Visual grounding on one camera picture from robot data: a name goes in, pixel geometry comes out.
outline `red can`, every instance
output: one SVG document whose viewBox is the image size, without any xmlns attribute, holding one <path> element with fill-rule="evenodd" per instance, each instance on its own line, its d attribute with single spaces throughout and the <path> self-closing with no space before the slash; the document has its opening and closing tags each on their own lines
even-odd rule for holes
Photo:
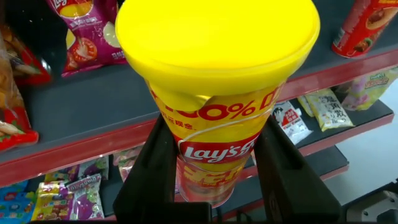
<svg viewBox="0 0 398 224">
<path fill-rule="evenodd" d="M 348 58 L 366 54 L 397 12 L 398 0 L 356 0 L 332 50 Z"/>
</svg>

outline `pink chip bag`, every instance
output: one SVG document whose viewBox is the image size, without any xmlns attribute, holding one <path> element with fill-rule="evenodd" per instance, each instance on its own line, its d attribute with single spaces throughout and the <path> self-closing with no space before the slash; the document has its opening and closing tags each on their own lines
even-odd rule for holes
<svg viewBox="0 0 398 224">
<path fill-rule="evenodd" d="M 103 65 L 126 63 L 116 38 L 117 0 L 46 0 L 68 26 L 62 77 Z"/>
</svg>

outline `yellow plastic lid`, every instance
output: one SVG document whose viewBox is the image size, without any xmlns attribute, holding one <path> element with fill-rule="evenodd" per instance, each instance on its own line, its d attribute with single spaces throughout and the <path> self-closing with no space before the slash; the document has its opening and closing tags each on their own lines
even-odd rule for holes
<svg viewBox="0 0 398 224">
<path fill-rule="evenodd" d="M 191 95 L 230 95 L 286 79 L 320 30 L 311 0 L 126 0 L 116 35 L 149 83 Z"/>
</svg>

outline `store shelf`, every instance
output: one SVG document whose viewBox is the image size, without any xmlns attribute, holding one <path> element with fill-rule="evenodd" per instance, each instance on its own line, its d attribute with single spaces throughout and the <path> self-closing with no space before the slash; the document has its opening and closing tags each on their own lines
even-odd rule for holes
<svg viewBox="0 0 398 224">
<path fill-rule="evenodd" d="M 336 146 L 309 155 L 305 159 L 322 180 L 332 178 L 348 170 L 348 161 Z M 247 172 L 247 170 L 254 169 L 257 170 L 257 167 L 250 166 L 243 170 L 232 196 L 220 207 L 223 220 L 228 219 L 226 217 L 236 212 L 237 209 L 248 206 L 262 198 L 260 182 L 258 177 L 256 177 L 257 171 L 252 176 L 248 175 Z M 116 198 L 123 184 L 118 172 L 117 167 L 114 167 L 113 171 L 111 171 L 111 180 L 104 182 L 101 186 L 101 199 L 106 216 L 113 215 L 113 200 Z M 177 194 L 175 201 L 184 202 L 184 199 Z M 216 214 L 216 210 L 213 209 L 213 217 L 216 217 Z"/>
<path fill-rule="evenodd" d="M 279 100 L 398 64 L 397 19 L 390 23 L 369 55 L 347 59 L 335 55 L 330 44 L 353 1 L 314 2 L 322 20 L 320 37 L 305 64 L 288 80 Z M 21 89 L 40 141 L 0 154 L 0 186 L 128 149 L 146 140 L 159 112 L 136 72 L 128 65 L 113 65 L 61 79 L 66 55 L 66 26 L 61 19 L 50 12 L 45 1 L 7 1 L 7 11 L 10 25 L 37 55 L 46 59 L 55 78 L 48 86 Z M 385 118 L 372 125 L 361 125 L 362 131 L 389 121 Z M 355 133 L 338 133 L 333 141 L 323 139 L 315 145 L 316 149 Z"/>
</svg>

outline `snack bag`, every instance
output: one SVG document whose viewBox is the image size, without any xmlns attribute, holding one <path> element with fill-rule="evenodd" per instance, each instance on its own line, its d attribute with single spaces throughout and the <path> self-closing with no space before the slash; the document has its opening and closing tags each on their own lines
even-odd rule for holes
<svg viewBox="0 0 398 224">
<path fill-rule="evenodd" d="M 103 65 L 126 62 L 114 30 L 117 0 L 46 1 L 69 28 L 63 77 Z"/>
<path fill-rule="evenodd" d="M 57 180 L 64 180 L 65 182 L 74 181 L 77 178 L 79 171 L 79 165 L 74 165 L 64 169 L 60 169 L 55 172 L 51 172 L 45 175 L 44 182 L 51 182 Z"/>
<path fill-rule="evenodd" d="M 0 200 L 0 223 L 25 224 L 30 222 L 35 193 L 18 193 L 17 197 Z"/>
<path fill-rule="evenodd" d="M 94 174 L 101 174 L 103 180 L 108 179 L 109 156 L 99 157 L 79 165 L 78 178 Z"/>
<path fill-rule="evenodd" d="M 32 221 L 69 220 L 72 203 L 73 193 L 68 191 L 63 181 L 40 183 Z"/>
<path fill-rule="evenodd" d="M 48 83 L 52 77 L 49 74 L 50 66 L 43 59 L 38 59 L 9 26 L 0 24 L 0 30 L 10 59 L 12 74 L 17 85 L 37 85 Z"/>
<path fill-rule="evenodd" d="M 68 190 L 73 193 L 72 212 L 70 220 L 89 220 L 104 218 L 100 193 L 101 175 L 95 174 L 68 184 Z"/>
<path fill-rule="evenodd" d="M 35 144 L 39 134 L 30 128 L 24 100 L 12 77 L 12 67 L 0 31 L 0 151 Z"/>
<path fill-rule="evenodd" d="M 312 133 L 289 101 L 275 104 L 272 117 L 295 145 Z"/>
<path fill-rule="evenodd" d="M 322 131 L 354 126 L 346 111 L 330 89 L 305 95 Z"/>
<path fill-rule="evenodd" d="M 398 67 L 357 78 L 351 83 L 348 95 L 341 105 L 346 110 L 367 110 L 397 77 Z"/>
<path fill-rule="evenodd" d="M 132 149 L 128 149 L 125 151 L 117 152 L 113 154 L 113 165 L 117 166 L 120 161 L 126 160 L 126 159 L 132 159 L 136 156 L 139 155 L 141 152 L 142 147 L 144 146 L 145 143 L 142 143 L 139 146 L 136 146 Z"/>
<path fill-rule="evenodd" d="M 313 118 L 313 112 L 311 110 L 310 104 L 308 103 L 307 99 L 305 98 L 305 96 L 299 96 L 297 97 L 298 102 L 300 103 L 300 105 L 304 108 L 305 112 L 311 117 Z"/>
</svg>

